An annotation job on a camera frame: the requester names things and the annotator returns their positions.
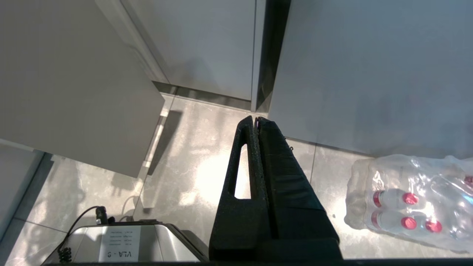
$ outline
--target gray cabinet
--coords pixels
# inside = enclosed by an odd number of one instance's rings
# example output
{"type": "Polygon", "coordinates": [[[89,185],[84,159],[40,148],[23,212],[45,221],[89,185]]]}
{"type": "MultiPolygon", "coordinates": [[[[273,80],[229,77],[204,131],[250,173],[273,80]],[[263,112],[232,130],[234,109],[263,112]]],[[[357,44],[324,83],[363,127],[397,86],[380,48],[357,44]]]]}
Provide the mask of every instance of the gray cabinet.
{"type": "Polygon", "coordinates": [[[120,0],[95,0],[150,80],[169,83],[120,0]]]}
{"type": "Polygon", "coordinates": [[[371,155],[473,156],[473,2],[298,0],[269,118],[371,155]]]}
{"type": "Polygon", "coordinates": [[[164,99],[93,1],[0,2],[0,138],[136,177],[164,99]]]}
{"type": "Polygon", "coordinates": [[[265,0],[122,0],[169,83],[253,100],[265,0]]]}

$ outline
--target gray tile floor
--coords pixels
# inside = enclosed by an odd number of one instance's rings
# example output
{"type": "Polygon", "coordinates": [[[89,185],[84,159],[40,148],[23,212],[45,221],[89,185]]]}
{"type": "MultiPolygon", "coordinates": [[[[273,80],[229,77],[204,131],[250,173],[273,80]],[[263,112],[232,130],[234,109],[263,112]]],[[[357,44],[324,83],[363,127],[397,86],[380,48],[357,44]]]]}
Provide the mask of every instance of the gray tile floor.
{"type": "MultiPolygon", "coordinates": [[[[94,205],[106,206],[118,220],[173,223],[208,245],[236,125],[248,115],[265,114],[171,94],[176,91],[163,93],[159,143],[151,146],[154,156],[146,158],[138,178],[60,156],[43,161],[0,243],[0,264],[41,264],[76,217],[94,205]]],[[[347,183],[353,162],[366,157],[287,141],[340,235],[345,258],[469,256],[350,228],[343,221],[347,183]]],[[[236,196],[249,198],[247,167],[239,169],[236,196]]],[[[91,212],[78,226],[94,223],[91,212]]]]}

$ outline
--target red bottle cap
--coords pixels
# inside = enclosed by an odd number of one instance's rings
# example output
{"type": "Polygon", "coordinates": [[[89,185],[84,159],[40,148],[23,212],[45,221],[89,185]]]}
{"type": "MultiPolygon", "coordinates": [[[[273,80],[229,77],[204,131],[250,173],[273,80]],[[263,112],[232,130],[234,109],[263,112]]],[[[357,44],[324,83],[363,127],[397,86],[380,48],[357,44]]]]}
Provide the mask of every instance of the red bottle cap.
{"type": "Polygon", "coordinates": [[[373,194],[373,202],[375,203],[376,207],[381,208],[381,202],[379,201],[379,196],[383,193],[384,190],[378,190],[373,194]]]}
{"type": "Polygon", "coordinates": [[[465,176],[465,184],[473,188],[473,176],[465,176]]]}
{"type": "Polygon", "coordinates": [[[404,217],[401,219],[401,225],[408,230],[414,230],[417,227],[417,222],[412,217],[404,217]]]}
{"type": "Polygon", "coordinates": [[[378,215],[380,214],[380,211],[374,211],[371,214],[371,223],[378,229],[381,229],[381,226],[378,224],[378,215]]]}
{"type": "Polygon", "coordinates": [[[414,205],[419,201],[419,198],[415,194],[409,192],[403,195],[403,201],[406,204],[414,205]]]}
{"type": "Polygon", "coordinates": [[[439,221],[427,221],[425,222],[425,228],[431,231],[432,233],[438,233],[442,231],[442,224],[439,221]]]}

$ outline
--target black cable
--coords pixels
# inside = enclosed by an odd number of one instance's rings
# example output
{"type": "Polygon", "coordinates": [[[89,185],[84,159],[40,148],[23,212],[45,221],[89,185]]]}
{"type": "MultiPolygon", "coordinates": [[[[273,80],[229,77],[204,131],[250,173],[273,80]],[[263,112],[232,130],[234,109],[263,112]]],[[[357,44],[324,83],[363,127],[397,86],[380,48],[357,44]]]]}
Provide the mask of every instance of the black cable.
{"type": "Polygon", "coordinates": [[[72,229],[74,229],[74,226],[76,226],[76,223],[86,214],[88,211],[93,210],[98,208],[99,206],[93,206],[88,209],[86,209],[77,219],[76,221],[72,224],[70,227],[69,231],[67,232],[66,236],[64,237],[64,240],[59,244],[58,246],[58,254],[59,254],[59,261],[61,263],[64,262],[71,262],[72,261],[72,252],[70,248],[62,248],[64,243],[66,243],[67,238],[70,236],[70,233],[72,232],[72,229]]]}

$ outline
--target label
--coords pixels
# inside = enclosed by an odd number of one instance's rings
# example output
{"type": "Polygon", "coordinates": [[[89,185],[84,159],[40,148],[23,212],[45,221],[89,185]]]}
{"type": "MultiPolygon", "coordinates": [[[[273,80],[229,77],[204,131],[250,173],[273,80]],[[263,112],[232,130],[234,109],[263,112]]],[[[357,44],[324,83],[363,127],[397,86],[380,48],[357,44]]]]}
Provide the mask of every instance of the label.
{"type": "Polygon", "coordinates": [[[473,176],[465,176],[465,183],[473,188],[473,176]]]}
{"type": "Polygon", "coordinates": [[[102,229],[99,262],[137,262],[141,226],[105,226],[102,229]]]}
{"type": "Polygon", "coordinates": [[[375,211],[371,214],[371,223],[378,229],[381,230],[381,226],[379,226],[379,223],[378,223],[378,215],[380,214],[379,211],[375,211]]]}
{"type": "Polygon", "coordinates": [[[378,207],[378,208],[381,208],[381,202],[379,201],[379,196],[381,196],[382,193],[383,193],[383,191],[378,190],[373,195],[373,201],[374,201],[376,207],[378,207]]]}

